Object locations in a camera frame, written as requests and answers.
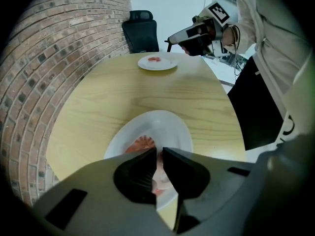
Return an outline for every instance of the white oval plate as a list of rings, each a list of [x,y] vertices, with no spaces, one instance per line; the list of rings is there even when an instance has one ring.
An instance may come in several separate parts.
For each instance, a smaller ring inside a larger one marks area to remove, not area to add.
[[[154,140],[158,151],[163,147],[171,147],[193,152],[191,135],[183,120],[172,112],[154,110],[137,116],[122,127],[108,145],[104,159],[124,154],[127,148],[143,135]],[[157,210],[168,205],[176,197],[174,188],[165,190],[157,197]]]
[[[148,61],[149,58],[152,57],[159,57],[161,58],[161,61]],[[161,70],[167,70],[171,69],[175,66],[177,66],[178,60],[171,58],[170,55],[167,53],[157,53],[153,55],[148,55],[143,57],[138,61],[138,66],[140,66],[143,69],[151,70],[151,71],[161,71]]]

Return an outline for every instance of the curved brick wall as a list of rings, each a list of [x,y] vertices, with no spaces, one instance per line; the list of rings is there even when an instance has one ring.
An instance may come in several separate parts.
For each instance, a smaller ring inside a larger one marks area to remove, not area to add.
[[[57,177],[45,159],[70,93],[101,59],[128,53],[121,28],[130,0],[34,0],[0,59],[0,162],[26,204]]]

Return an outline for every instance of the cable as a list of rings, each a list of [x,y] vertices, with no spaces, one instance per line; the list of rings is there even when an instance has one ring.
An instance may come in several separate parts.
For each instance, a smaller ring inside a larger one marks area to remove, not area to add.
[[[236,27],[238,32],[239,32],[238,38],[236,37],[237,36],[237,32],[235,32],[234,27]],[[237,26],[231,26],[231,30],[232,30],[232,33],[233,33],[233,36],[234,36],[234,50],[235,50],[235,60],[236,60],[236,64],[235,64],[235,67],[234,67],[234,75],[235,75],[235,80],[236,80],[236,77],[239,76],[241,74],[241,72],[243,71],[242,68],[239,66],[238,60],[237,60],[237,50],[238,50],[238,47],[240,45],[241,32],[240,32],[240,29]],[[241,70],[238,74],[236,74],[237,67],[238,67],[238,69]]]

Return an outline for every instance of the round wooden table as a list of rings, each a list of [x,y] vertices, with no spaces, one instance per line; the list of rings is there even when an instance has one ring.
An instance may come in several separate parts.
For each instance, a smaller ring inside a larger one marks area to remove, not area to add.
[[[186,123],[193,152],[245,161],[241,129],[233,107],[201,57],[169,53],[178,66],[165,71],[138,67],[152,53],[107,59],[75,88],[62,108],[48,147],[47,160],[60,180],[102,160],[114,135],[131,119],[151,110],[168,110]],[[174,224],[176,202],[160,215]]]

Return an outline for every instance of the white wall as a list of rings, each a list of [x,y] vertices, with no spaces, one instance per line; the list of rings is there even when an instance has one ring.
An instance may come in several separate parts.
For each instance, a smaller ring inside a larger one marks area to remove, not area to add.
[[[212,0],[131,0],[132,10],[149,10],[157,22],[157,40],[160,51],[167,51],[167,38],[192,25],[192,17],[198,15]],[[180,46],[172,52],[183,52]]]

